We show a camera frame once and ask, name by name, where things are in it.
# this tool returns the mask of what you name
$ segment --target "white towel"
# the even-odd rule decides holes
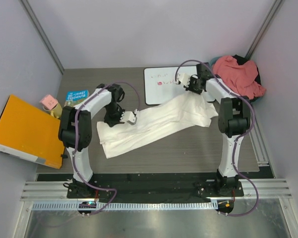
[[[108,159],[194,125],[209,127],[211,118],[216,116],[213,104],[201,95],[185,92],[164,104],[139,111],[135,125],[124,123],[110,128],[99,121],[97,131]]]

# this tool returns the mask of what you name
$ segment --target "wall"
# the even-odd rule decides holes
[[[298,206],[298,0],[285,1],[253,59],[267,88],[257,118],[274,171]]]
[[[0,0],[0,114],[9,94],[39,106],[61,75],[17,0]],[[0,238],[13,234],[26,180],[36,165],[0,153]]]
[[[273,0],[29,0],[64,68],[245,55]]]

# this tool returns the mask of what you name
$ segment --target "red cloth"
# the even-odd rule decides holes
[[[258,72],[252,60],[238,65],[232,56],[223,56],[213,65],[213,72],[218,74],[232,91],[241,96],[253,99],[263,96],[266,92],[266,88],[255,82]]]

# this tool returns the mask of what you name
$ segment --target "yellow box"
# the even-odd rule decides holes
[[[10,95],[0,117],[0,151],[59,169],[64,145],[60,120]]]

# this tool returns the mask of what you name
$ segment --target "purple cable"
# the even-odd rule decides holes
[[[232,158],[232,162],[233,162],[233,167],[234,167],[236,173],[237,173],[240,177],[242,177],[242,178],[246,179],[247,181],[249,181],[249,182],[252,184],[252,186],[254,187],[255,192],[256,192],[256,202],[255,202],[255,205],[252,207],[252,209],[250,209],[248,212],[245,212],[245,213],[242,213],[242,214],[227,214],[227,216],[230,216],[230,217],[241,217],[241,216],[246,216],[246,215],[250,214],[251,212],[253,212],[253,211],[257,208],[257,206],[258,206],[258,201],[259,201],[259,194],[258,194],[257,187],[256,187],[256,185],[253,183],[253,181],[250,180],[248,177],[244,176],[240,171],[238,171],[238,169],[237,169],[237,167],[236,167],[236,165],[235,165],[235,153],[236,153],[236,148],[237,148],[237,141],[238,141],[238,139],[241,138],[241,137],[243,137],[243,136],[246,136],[248,133],[250,133],[250,131],[253,129],[253,127],[254,127],[254,125],[255,125],[255,120],[256,120],[256,118],[255,118],[255,112],[254,112],[254,109],[253,109],[252,105],[251,105],[246,99],[244,99],[243,97],[241,97],[241,96],[239,96],[239,95],[237,95],[237,94],[235,94],[235,93],[230,92],[230,91],[229,91],[229,90],[228,90],[228,89],[227,89],[227,88],[226,88],[226,87],[219,81],[219,79],[216,77],[216,75],[213,73],[213,71],[210,69],[210,67],[208,67],[205,63],[203,63],[203,62],[201,62],[201,61],[199,61],[199,60],[196,60],[196,59],[189,59],[189,60],[184,61],[184,62],[177,68],[177,70],[176,70],[176,72],[175,72],[175,76],[174,76],[175,81],[177,80],[177,73],[178,73],[180,67],[183,66],[184,64],[188,63],[188,62],[197,62],[197,63],[201,63],[202,65],[204,65],[204,66],[211,72],[212,76],[215,78],[215,80],[216,80],[217,83],[221,86],[222,89],[224,89],[228,94],[231,94],[232,96],[235,96],[235,97],[239,98],[240,100],[242,100],[243,102],[245,102],[245,103],[247,104],[247,106],[249,107],[250,111],[251,111],[251,114],[252,114],[252,122],[251,122],[251,125],[250,125],[249,129],[248,129],[244,134],[238,136],[238,137],[235,139],[235,141],[234,141],[233,153],[232,153],[232,156],[233,156],[233,158]]]
[[[124,83],[124,84],[128,84],[129,86],[131,86],[135,93],[137,94],[137,97],[138,97],[138,108],[137,110],[139,110],[139,107],[140,107],[140,96],[139,96],[139,93],[137,92],[137,90],[133,87],[133,85],[131,85],[130,83],[127,83],[127,82],[115,82],[117,84],[119,83]],[[99,210],[97,211],[94,211],[94,212],[91,212],[90,215],[95,215],[97,213],[100,213],[102,210],[104,210],[113,200],[114,198],[116,197],[117,195],[117,189],[115,188],[101,188],[101,187],[96,187],[96,186],[93,186],[91,184],[89,184],[83,177],[82,175],[80,174],[80,172],[78,171],[77,167],[76,167],[76,164],[75,164],[75,153],[77,152],[77,148],[78,148],[78,140],[79,140],[79,131],[78,131],[78,114],[79,112],[85,107],[85,104],[89,103],[91,100],[93,100],[95,97],[97,97],[102,91],[104,91],[106,88],[108,88],[109,86],[113,85],[114,83],[112,84],[107,84],[105,87],[103,87],[101,90],[99,90],[96,94],[94,94],[93,96],[91,96],[90,98],[88,98],[86,100],[86,102],[84,104],[82,104],[79,109],[76,111],[76,114],[75,114],[75,149],[73,151],[73,168],[75,170],[75,172],[77,173],[78,177],[89,187],[93,188],[93,189],[97,189],[97,190],[101,190],[101,191],[113,191],[114,192],[114,195],[111,197],[111,199],[105,204],[105,206],[103,206],[102,208],[100,208]]]

